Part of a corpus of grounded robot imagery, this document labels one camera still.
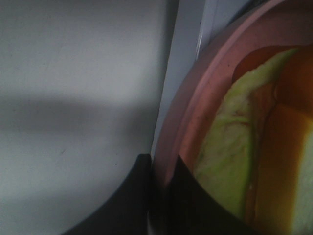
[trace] black object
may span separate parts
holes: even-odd
[[[179,157],[169,189],[169,235],[257,235],[220,206]]]
[[[150,172],[150,155],[139,155],[115,194],[63,235],[147,235]]]

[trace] white wall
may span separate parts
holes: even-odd
[[[150,152],[173,6],[0,1],[0,234],[64,232]]]

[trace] pink plate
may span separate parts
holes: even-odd
[[[205,50],[177,92],[156,147],[154,170],[165,188],[178,155],[193,162],[238,63],[270,45],[313,43],[312,0],[270,0],[230,25]]]

